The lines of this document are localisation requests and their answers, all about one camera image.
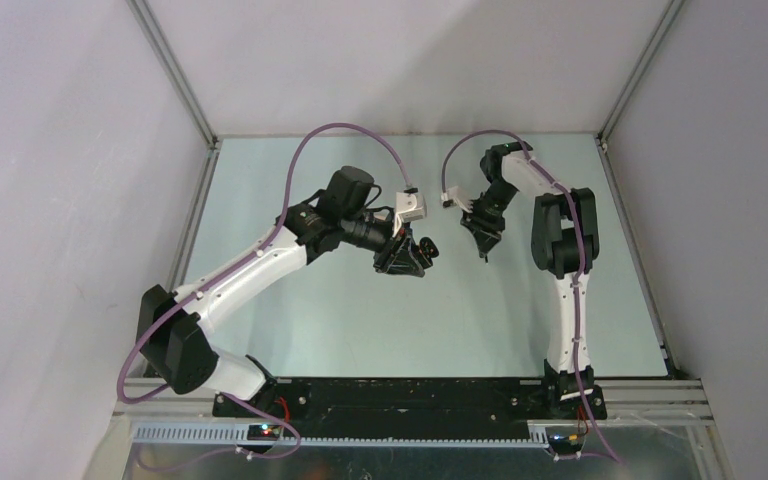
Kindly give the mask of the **black earbud charging case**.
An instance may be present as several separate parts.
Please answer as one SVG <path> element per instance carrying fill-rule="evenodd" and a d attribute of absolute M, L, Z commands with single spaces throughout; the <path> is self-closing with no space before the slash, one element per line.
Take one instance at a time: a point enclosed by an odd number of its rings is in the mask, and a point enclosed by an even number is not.
<path fill-rule="evenodd" d="M 429 237 L 422 237 L 420 239 L 418 249 L 426 268 L 430 268 L 433 265 L 433 260 L 440 255 L 439 249 Z"/>

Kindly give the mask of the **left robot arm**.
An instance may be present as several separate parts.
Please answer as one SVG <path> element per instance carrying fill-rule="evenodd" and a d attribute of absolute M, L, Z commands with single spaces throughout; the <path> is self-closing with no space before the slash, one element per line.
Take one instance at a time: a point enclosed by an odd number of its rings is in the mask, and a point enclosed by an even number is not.
<path fill-rule="evenodd" d="M 417 191 L 398 193 L 394 207 L 371 209 L 367 198 L 375 186 L 367 172 L 343 166 L 326 188 L 289 207 L 276 231 L 222 268 L 175 291 L 149 288 L 141 298 L 137 341 L 167 387 L 178 395 L 201 387 L 229 393 L 250 415 L 264 416 L 276 403 L 266 369 L 212 339 L 235 311 L 341 244 L 371 252 L 377 273 L 423 277 L 439 251 L 430 238 L 413 237 L 410 223 L 424 215 Z"/>

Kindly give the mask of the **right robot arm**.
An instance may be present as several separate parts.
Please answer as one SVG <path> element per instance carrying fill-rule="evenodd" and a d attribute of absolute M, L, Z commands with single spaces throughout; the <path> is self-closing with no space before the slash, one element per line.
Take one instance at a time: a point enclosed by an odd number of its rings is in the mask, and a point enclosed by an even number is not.
<path fill-rule="evenodd" d="M 527 144 L 490 147 L 480 168 L 489 186 L 462 205 L 461 224 L 486 259 L 502 239 L 503 214 L 515 195 L 532 195 L 529 246 L 538 273 L 531 283 L 550 328 L 541 402 L 555 418 L 592 420 L 601 404 L 586 341 L 585 296 L 600 249 L 595 195 L 562 186 L 536 164 Z"/>

